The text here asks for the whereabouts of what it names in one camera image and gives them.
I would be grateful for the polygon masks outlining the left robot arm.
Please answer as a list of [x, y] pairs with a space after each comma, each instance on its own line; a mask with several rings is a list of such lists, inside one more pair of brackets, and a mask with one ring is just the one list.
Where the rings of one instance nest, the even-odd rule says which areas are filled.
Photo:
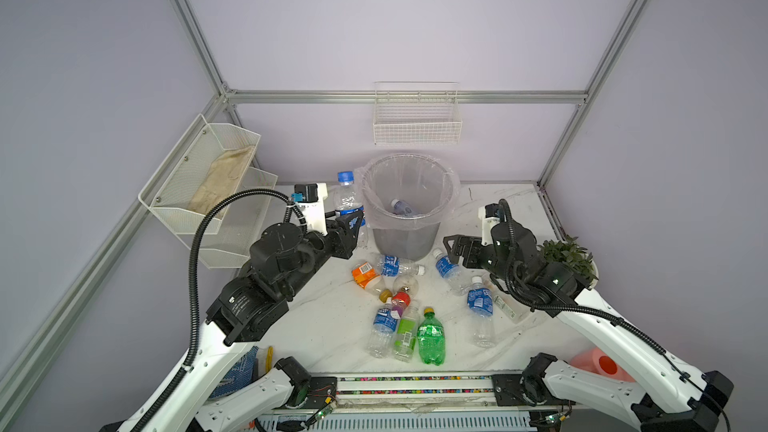
[[[212, 394], [226, 373], [288, 313], [290, 302], [330, 258], [353, 255], [363, 208], [330, 215], [319, 192], [317, 184], [298, 184], [292, 195], [254, 188], [212, 207], [194, 234], [188, 261], [188, 350], [132, 416], [105, 425], [105, 430], [236, 431], [272, 409], [303, 404], [312, 376], [293, 357], [279, 360], [272, 371], [235, 393], [218, 399]], [[284, 202], [284, 217], [251, 245], [242, 275], [228, 282], [202, 312], [198, 262], [204, 233], [221, 210], [251, 196]]]

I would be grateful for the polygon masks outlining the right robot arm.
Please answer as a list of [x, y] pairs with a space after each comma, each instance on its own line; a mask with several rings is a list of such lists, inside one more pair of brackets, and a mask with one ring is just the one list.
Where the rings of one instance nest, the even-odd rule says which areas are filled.
[[504, 199], [480, 208], [479, 217], [480, 236], [444, 238], [450, 262], [487, 272], [516, 303], [580, 333], [629, 376], [602, 376], [539, 353], [520, 374], [521, 401], [585, 405], [638, 431], [714, 431], [731, 424], [726, 406], [733, 382], [672, 355], [611, 307], [596, 289], [596, 268], [584, 247], [571, 237], [539, 244]]

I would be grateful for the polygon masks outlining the clear bottle white cap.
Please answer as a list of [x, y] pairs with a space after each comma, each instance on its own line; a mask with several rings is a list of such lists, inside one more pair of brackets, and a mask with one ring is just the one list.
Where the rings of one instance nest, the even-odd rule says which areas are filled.
[[394, 199], [391, 202], [392, 212], [396, 216], [400, 217], [416, 217], [418, 213], [415, 211], [415, 209], [406, 201], [401, 199]]

